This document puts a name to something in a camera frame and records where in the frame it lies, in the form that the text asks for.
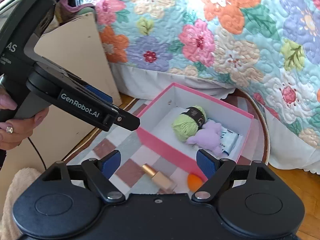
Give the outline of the person's left hand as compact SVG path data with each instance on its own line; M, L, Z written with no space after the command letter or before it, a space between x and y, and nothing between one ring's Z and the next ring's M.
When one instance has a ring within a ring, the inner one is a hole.
M43 122L48 115L49 108L45 108L29 119L10 119L1 122L1 150L12 150L33 134L33 130Z

